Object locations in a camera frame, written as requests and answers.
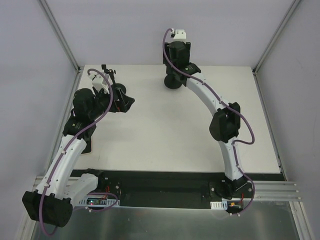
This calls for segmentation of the black phone stand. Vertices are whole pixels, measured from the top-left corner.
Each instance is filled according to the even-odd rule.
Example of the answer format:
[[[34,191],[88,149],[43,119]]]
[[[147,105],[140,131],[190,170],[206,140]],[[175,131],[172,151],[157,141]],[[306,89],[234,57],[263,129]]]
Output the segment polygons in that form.
[[[168,89],[176,90],[182,86],[180,81],[181,75],[173,69],[169,64],[166,64],[166,77],[164,78],[164,85]]]
[[[115,93],[116,90],[122,90],[122,92],[125,94],[127,92],[126,87],[121,83],[117,83],[116,80],[115,80],[116,71],[113,70],[113,69],[107,68],[106,64],[102,64],[101,68],[102,68],[103,72],[106,73],[110,77],[110,79],[112,81],[111,87],[113,89],[113,93]]]

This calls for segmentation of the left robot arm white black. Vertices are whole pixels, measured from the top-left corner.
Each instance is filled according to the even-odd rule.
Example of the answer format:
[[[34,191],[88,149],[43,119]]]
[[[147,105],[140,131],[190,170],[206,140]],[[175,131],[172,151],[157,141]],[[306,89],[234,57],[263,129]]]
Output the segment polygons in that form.
[[[31,220],[64,227],[74,207],[90,192],[96,195],[108,190],[105,174],[88,168],[71,186],[67,182],[81,154],[92,150],[96,120],[105,113],[126,113],[135,102],[126,95],[121,83],[111,86],[113,94],[95,88],[81,88],[74,93],[73,108],[66,122],[59,150],[46,175],[34,191],[26,191],[22,203]]]

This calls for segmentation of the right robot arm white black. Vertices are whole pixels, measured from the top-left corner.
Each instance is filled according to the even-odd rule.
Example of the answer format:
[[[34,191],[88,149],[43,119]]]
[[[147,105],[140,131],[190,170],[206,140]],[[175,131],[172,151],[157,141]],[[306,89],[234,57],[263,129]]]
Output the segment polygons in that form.
[[[163,42],[162,49],[163,63],[166,66],[164,85],[172,90],[181,86],[187,87],[212,114],[209,132],[218,142],[224,162],[224,181],[215,187],[216,195],[228,200],[237,197],[246,184],[244,175],[239,169],[237,146],[234,143],[240,129],[239,104],[224,103],[222,97],[206,83],[199,67],[190,62],[189,42]]]

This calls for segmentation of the black phone cream case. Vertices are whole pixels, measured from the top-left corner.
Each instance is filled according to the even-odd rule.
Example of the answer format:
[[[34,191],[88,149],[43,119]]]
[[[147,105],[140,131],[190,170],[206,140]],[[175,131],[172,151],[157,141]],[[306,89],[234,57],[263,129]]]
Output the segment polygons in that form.
[[[82,154],[89,154],[92,152],[92,141],[88,141],[85,149],[82,151]]]

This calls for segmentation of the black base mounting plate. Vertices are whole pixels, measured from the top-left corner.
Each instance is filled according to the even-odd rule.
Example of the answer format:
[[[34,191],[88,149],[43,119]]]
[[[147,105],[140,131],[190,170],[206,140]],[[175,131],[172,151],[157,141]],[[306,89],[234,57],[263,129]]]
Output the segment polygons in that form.
[[[103,176],[103,186],[91,195],[118,199],[119,207],[209,209],[224,196],[244,203],[254,194],[246,179],[233,190],[222,172],[105,170]]]

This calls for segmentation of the left aluminium frame post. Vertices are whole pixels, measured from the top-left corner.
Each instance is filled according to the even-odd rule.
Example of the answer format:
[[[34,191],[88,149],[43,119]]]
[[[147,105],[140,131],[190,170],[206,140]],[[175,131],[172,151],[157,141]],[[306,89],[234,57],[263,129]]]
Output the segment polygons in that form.
[[[78,73],[81,67],[79,66],[48,2],[46,0],[37,0],[37,2],[42,9],[49,25],[51,26],[60,46],[62,47],[62,50],[64,51],[74,70]]]

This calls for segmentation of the aluminium frame post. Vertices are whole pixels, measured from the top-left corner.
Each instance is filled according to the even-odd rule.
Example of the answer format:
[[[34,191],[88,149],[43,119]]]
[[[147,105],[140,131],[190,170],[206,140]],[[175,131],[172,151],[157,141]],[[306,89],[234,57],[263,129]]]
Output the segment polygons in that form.
[[[263,53],[261,54],[257,64],[252,69],[253,75],[256,76],[263,66],[264,62],[267,60],[267,57],[270,55],[272,49],[275,47],[278,39],[280,38],[281,34],[285,30],[286,26],[288,25],[289,21],[301,5],[303,0],[293,0],[290,4],[288,10],[286,11],[284,17],[280,21],[278,27],[276,28],[275,32],[273,33],[271,39],[269,40],[266,48],[264,49]]]
[[[81,67],[79,66],[48,2],[46,0],[37,0],[37,2],[42,9],[49,25],[51,26],[60,46],[62,47],[62,50],[64,51],[74,70],[78,73]]]

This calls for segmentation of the right aluminium frame post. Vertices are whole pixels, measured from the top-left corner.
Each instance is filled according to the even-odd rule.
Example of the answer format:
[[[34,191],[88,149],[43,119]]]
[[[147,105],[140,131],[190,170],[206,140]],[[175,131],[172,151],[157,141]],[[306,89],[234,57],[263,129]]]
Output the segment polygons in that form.
[[[252,69],[253,75],[256,76],[263,66],[264,62],[267,60],[267,57],[270,55],[272,49],[275,47],[278,39],[280,38],[281,34],[285,30],[286,26],[288,25],[289,21],[301,5],[303,0],[293,0],[290,4],[288,10],[286,11],[284,17],[280,21],[278,27],[276,28],[275,32],[273,33],[271,39],[269,40],[266,48],[264,49],[263,53],[261,54],[257,64]]]

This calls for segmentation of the aluminium rail right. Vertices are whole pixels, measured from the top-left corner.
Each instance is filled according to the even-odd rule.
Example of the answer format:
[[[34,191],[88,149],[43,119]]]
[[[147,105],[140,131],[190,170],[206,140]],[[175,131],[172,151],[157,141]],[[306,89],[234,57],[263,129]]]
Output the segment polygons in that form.
[[[298,186],[293,181],[256,181],[255,201],[301,202]]]

